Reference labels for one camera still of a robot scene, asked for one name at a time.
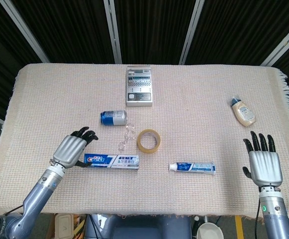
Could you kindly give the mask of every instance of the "beige tablecloth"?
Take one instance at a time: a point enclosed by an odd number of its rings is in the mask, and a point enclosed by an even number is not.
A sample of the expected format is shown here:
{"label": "beige tablecloth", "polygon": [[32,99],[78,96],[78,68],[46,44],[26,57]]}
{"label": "beige tablecloth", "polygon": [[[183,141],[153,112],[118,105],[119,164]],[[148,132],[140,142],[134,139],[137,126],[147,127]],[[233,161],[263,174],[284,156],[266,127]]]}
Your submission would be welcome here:
{"label": "beige tablecloth", "polygon": [[[137,133],[161,136],[154,154],[129,142],[139,170],[74,167],[43,212],[255,217],[258,189],[242,139],[271,134],[279,153],[289,214],[289,88],[275,68],[152,65],[153,106],[125,105],[126,65],[35,64],[20,70],[0,137],[0,213],[22,204],[71,132],[90,126],[99,137],[86,153],[118,154],[124,126],[100,125],[99,114],[126,110]],[[228,103],[238,94],[257,122],[242,126]],[[177,161],[216,164],[215,176],[168,171]]]}

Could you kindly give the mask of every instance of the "electronic device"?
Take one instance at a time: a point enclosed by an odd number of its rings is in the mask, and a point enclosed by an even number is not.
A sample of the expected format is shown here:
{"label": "electronic device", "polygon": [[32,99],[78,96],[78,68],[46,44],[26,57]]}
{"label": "electronic device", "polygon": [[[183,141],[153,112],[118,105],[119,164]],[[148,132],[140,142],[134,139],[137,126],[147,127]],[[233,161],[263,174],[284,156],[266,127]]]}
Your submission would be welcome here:
{"label": "electronic device", "polygon": [[126,70],[126,105],[152,106],[152,74],[150,66],[128,66]]}

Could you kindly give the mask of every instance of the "toothpaste cap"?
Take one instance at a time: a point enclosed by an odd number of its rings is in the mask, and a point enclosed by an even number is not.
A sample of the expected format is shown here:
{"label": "toothpaste cap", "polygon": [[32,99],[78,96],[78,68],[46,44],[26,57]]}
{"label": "toothpaste cap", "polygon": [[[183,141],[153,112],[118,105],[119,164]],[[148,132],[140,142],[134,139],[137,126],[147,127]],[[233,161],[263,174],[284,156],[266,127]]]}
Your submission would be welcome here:
{"label": "toothpaste cap", "polygon": [[176,163],[170,163],[170,164],[169,164],[169,170],[176,171],[176,169],[177,169]]}

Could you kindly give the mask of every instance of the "bottle cap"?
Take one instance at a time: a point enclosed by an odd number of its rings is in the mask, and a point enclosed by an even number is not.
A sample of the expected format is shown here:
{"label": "bottle cap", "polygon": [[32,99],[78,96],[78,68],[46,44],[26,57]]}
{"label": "bottle cap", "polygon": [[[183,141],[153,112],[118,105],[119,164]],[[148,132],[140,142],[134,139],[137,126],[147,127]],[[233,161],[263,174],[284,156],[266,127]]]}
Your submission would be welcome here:
{"label": "bottle cap", "polygon": [[169,164],[169,170],[174,170],[174,171],[176,171],[176,163],[170,163],[170,164]]}
{"label": "bottle cap", "polygon": [[231,104],[231,106],[233,106],[234,104],[236,104],[237,102],[240,102],[240,101],[241,101],[240,99],[234,97],[234,98],[232,99],[232,104]]}

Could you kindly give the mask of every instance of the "mayonnaise bottle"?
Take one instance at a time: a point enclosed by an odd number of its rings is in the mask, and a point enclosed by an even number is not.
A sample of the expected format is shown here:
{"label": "mayonnaise bottle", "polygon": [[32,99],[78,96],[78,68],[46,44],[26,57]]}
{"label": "mayonnaise bottle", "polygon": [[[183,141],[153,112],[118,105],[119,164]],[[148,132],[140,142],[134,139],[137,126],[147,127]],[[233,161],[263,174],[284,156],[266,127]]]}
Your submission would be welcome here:
{"label": "mayonnaise bottle", "polygon": [[233,97],[231,106],[238,121],[245,127],[256,122],[254,113],[238,97]]}

